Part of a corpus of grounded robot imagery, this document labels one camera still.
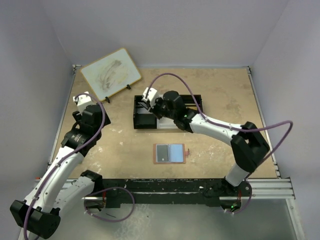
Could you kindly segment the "black card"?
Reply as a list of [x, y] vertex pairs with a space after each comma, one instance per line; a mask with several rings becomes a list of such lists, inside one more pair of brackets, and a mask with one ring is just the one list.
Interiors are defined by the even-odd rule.
[[156, 146], [156, 162], [157, 163], [169, 162], [169, 147], [167, 144], [158, 144]]

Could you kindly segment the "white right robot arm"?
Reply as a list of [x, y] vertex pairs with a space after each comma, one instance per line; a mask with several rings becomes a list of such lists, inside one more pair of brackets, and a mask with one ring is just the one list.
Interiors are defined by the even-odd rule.
[[232, 148], [235, 164], [222, 183], [222, 190], [228, 196], [240, 190], [241, 182], [257, 169], [270, 150], [252, 122], [233, 124], [206, 116], [199, 110], [187, 107], [177, 91], [160, 95], [156, 89], [146, 88], [142, 101], [158, 119], [171, 119], [182, 131], [212, 137]]

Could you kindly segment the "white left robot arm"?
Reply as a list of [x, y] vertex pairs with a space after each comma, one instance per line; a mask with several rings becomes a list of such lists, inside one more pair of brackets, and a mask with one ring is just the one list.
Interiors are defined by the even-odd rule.
[[75, 123], [64, 135], [55, 160], [24, 200], [15, 200], [10, 206], [25, 240], [50, 238], [63, 214], [76, 201], [89, 194], [98, 196], [103, 191], [103, 177], [91, 170], [81, 173], [75, 183], [62, 190], [71, 172], [102, 137], [102, 128], [111, 123], [99, 104], [81, 106], [72, 115]]

